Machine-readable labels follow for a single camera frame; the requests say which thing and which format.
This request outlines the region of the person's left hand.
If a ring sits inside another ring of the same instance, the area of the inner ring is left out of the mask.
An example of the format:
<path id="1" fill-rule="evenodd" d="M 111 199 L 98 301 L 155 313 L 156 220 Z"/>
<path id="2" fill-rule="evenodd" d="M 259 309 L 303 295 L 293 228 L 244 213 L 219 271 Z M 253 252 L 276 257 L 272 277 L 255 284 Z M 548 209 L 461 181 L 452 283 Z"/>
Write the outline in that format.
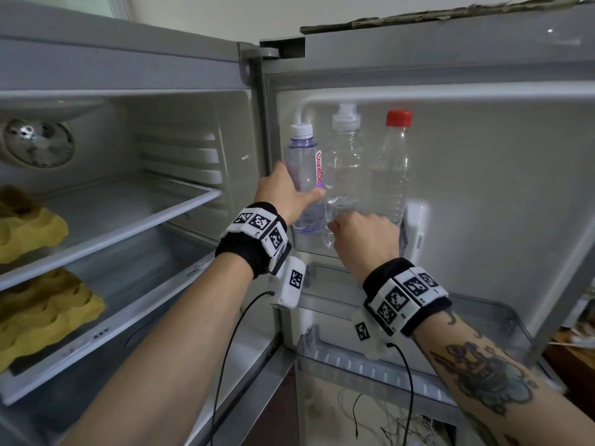
<path id="1" fill-rule="evenodd" d="M 285 162 L 278 161 L 273 172 L 259 181 L 254 202 L 273 205 L 286 225 L 292 226 L 304 212 L 296 209 L 296 192 Z"/>

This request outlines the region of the person's right hand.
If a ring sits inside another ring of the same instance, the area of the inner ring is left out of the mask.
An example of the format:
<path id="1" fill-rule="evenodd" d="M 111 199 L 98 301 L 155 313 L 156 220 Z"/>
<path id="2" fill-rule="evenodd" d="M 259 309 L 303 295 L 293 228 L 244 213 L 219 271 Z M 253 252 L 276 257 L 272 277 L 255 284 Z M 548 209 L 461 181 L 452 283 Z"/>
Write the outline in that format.
<path id="1" fill-rule="evenodd" d="M 399 227 L 386 217 L 368 214 L 363 230 L 333 235 L 338 258 L 360 283 L 379 266 L 400 257 Z"/>

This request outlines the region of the purple tinted plastic bottle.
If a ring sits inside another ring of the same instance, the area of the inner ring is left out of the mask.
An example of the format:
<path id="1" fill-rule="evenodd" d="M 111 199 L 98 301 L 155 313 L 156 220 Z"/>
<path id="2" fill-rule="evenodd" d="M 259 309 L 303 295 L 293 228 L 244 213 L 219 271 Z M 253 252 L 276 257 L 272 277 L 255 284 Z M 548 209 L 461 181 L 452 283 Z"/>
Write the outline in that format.
<path id="1" fill-rule="evenodd" d="M 323 188 L 322 151 L 314 139 L 312 124 L 291 126 L 291 142 L 286 146 L 285 158 L 289 175 L 298 192 Z M 320 200 L 310 203 L 293 227 L 301 232 L 320 232 L 325 225 L 325 204 Z"/>

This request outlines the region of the clear bottle with white cap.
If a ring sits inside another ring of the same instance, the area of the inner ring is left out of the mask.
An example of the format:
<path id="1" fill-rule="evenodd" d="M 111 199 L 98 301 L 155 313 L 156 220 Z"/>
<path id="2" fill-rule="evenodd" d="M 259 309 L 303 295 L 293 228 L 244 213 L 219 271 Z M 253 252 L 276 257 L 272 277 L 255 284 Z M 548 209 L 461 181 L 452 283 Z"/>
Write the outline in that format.
<path id="1" fill-rule="evenodd" d="M 354 103 L 341 103 L 332 117 L 333 136 L 323 149 L 322 174 L 329 224 L 344 212 L 362 212 L 368 167 L 360 138 L 361 115 Z"/>

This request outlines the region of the person's left forearm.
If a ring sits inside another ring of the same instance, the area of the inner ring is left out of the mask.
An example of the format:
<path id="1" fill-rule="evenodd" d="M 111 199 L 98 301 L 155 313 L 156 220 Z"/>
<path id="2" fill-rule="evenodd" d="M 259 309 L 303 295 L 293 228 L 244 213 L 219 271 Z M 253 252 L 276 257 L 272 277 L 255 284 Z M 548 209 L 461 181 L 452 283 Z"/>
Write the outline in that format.
<path id="1" fill-rule="evenodd" d="M 126 359 L 60 446 L 184 446 L 269 257 L 224 252 Z"/>

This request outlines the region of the person's right forearm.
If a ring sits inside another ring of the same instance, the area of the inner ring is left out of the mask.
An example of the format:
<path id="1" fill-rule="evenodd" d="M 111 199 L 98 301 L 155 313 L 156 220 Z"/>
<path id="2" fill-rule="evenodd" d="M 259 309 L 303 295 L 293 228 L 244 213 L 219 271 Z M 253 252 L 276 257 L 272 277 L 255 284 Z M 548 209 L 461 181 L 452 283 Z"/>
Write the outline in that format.
<path id="1" fill-rule="evenodd" d="M 595 446 L 595 422 L 450 311 L 412 339 L 475 432 L 490 446 Z"/>

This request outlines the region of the clear bottle with red cap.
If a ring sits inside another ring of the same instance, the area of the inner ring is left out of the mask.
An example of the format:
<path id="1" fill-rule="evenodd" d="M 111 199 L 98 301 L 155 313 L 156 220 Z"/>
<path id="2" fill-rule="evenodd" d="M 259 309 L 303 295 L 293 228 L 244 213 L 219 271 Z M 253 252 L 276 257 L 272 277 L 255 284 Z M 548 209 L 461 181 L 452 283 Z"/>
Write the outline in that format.
<path id="1" fill-rule="evenodd" d="M 409 173 L 408 130 L 413 113 L 392 109 L 386 114 L 385 131 L 369 159 L 369 211 L 400 226 L 406 206 Z"/>

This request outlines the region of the clear door shelf bin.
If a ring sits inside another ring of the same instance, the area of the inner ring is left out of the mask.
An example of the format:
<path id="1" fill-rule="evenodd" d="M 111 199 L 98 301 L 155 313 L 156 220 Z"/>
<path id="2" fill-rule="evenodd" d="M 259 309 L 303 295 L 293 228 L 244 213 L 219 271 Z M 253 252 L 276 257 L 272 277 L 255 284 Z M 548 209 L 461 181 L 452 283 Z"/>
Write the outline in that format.
<path id="1" fill-rule="evenodd" d="M 425 200 L 411 199 L 406 203 L 400 227 L 400 255 L 410 262 L 420 261 L 424 235 L 431 217 L 431 208 Z M 334 236 L 327 230 L 306 232 L 292 228 L 293 246 L 302 253 L 337 259 Z"/>
<path id="2" fill-rule="evenodd" d="M 395 349 L 390 348 L 386 360 L 378 361 L 368 360 L 361 353 L 350 315 L 362 305 L 363 299 L 357 292 L 340 294 L 334 299 L 314 295 L 313 291 L 302 296 L 300 308 L 313 314 L 297 345 L 298 370 L 405 408 L 410 404 L 413 390 L 414 411 L 454 424 L 459 415 L 457 404 L 411 340 L 401 339 L 399 347 L 412 372 L 413 386 Z M 455 313 L 465 322 L 514 359 L 527 362 L 532 340 L 511 308 L 458 295 L 453 295 L 452 301 Z"/>

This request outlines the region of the black wristband with marker tiles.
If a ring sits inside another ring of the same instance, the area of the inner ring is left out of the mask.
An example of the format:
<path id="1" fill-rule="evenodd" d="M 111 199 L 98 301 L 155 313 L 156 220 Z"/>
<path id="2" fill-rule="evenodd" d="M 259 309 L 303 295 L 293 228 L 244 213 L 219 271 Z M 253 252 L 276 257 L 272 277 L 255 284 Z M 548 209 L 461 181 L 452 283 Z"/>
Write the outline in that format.
<path id="1" fill-rule="evenodd" d="M 362 288 L 365 311 L 388 337 L 410 337 L 432 315 L 450 309 L 448 292 L 423 268 L 403 257 L 373 270 Z"/>
<path id="2" fill-rule="evenodd" d="M 221 234 L 215 255 L 232 253 L 243 258 L 253 277 L 276 276 L 292 249 L 287 224 L 268 202 L 255 202 L 242 209 Z"/>

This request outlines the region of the grey refrigerator door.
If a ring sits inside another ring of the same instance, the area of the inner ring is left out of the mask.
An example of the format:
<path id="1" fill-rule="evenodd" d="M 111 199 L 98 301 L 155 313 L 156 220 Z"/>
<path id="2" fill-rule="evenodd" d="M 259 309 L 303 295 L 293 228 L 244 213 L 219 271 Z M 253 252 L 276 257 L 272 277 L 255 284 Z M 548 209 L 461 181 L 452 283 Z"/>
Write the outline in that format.
<path id="1" fill-rule="evenodd" d="M 261 71 L 270 156 L 286 160 L 289 125 L 304 122 L 323 156 L 339 104 L 356 104 L 368 167 L 360 213 L 372 214 L 372 150 L 387 112 L 411 111 L 406 203 L 431 208 L 420 261 L 411 263 L 448 292 L 444 312 L 458 315 L 453 295 L 511 308 L 532 340 L 527 362 L 515 360 L 530 370 L 595 272 L 595 0 L 470 6 L 300 36 L 304 58 L 267 60 Z M 364 306 L 363 283 L 339 258 L 294 252 L 308 263 L 308 291 L 357 292 Z M 410 385 L 401 339 L 450 395 L 412 335 L 396 333 L 387 346 Z M 467 434 L 474 428 L 458 409 L 455 424 Z"/>

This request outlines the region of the glass refrigerator shelf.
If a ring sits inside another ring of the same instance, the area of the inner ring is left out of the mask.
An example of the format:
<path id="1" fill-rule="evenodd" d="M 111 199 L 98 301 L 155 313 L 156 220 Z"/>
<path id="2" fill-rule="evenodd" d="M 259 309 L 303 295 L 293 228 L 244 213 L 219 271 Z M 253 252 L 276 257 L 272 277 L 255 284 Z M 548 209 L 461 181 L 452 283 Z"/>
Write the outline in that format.
<path id="1" fill-rule="evenodd" d="M 216 240 L 174 225 L 157 226 L 66 266 L 105 309 L 59 343 L 16 360 L 0 375 L 12 405 L 115 338 L 189 286 L 212 261 Z"/>
<path id="2" fill-rule="evenodd" d="M 69 233 L 59 245 L 32 251 L 0 268 L 0 291 L 163 224 L 221 194 L 216 188 L 149 173 L 36 194 L 34 201 L 60 216 Z"/>

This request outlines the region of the grey refrigerator body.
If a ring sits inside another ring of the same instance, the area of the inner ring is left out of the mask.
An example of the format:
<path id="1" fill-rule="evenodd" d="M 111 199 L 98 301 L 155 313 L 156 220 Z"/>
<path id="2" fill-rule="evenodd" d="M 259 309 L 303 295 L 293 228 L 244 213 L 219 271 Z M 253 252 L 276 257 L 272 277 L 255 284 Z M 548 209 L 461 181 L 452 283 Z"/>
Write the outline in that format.
<path id="1" fill-rule="evenodd" d="M 218 198 L 158 226 L 218 243 L 274 160 L 261 71 L 279 52 L 134 24 L 122 4 L 108 0 L 108 18 L 0 0 L 0 122 L 60 122 L 77 145 L 73 160 L 56 169 L 0 159 L 0 187 L 34 201 L 36 194 L 149 173 L 216 188 Z M 0 399 L 0 446 L 57 446 L 188 287 L 14 404 Z"/>

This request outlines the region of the brown wooden furniture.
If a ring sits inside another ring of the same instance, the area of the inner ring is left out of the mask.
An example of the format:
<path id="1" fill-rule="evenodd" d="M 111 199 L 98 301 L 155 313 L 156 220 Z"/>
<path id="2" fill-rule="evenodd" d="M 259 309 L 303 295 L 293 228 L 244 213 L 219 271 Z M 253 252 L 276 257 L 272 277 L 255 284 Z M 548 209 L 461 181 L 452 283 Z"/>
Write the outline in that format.
<path id="1" fill-rule="evenodd" d="M 567 387 L 569 399 L 595 417 L 595 315 L 573 328 L 560 328 L 543 355 Z"/>

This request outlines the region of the round refrigerator thermostat dial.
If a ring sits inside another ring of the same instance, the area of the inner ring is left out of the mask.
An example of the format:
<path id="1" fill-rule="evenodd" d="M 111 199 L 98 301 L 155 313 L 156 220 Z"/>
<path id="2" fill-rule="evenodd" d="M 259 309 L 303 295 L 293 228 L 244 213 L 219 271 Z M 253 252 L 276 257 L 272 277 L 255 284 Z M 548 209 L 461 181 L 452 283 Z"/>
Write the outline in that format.
<path id="1" fill-rule="evenodd" d="M 41 120 L 0 122 L 0 159 L 13 166 L 49 170 L 73 160 L 74 135 L 65 124 Z"/>

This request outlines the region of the yellow egg tray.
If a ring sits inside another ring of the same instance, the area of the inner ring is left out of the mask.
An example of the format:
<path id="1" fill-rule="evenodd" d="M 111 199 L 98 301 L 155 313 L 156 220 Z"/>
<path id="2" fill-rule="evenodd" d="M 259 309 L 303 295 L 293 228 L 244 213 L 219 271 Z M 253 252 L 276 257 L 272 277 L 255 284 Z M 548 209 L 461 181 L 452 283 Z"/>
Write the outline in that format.
<path id="1" fill-rule="evenodd" d="M 68 234 L 62 217 L 16 187 L 0 187 L 0 264 L 39 248 L 57 246 Z"/>
<path id="2" fill-rule="evenodd" d="M 105 308 L 104 300 L 66 268 L 0 291 L 0 374 L 17 359 L 93 322 Z"/>

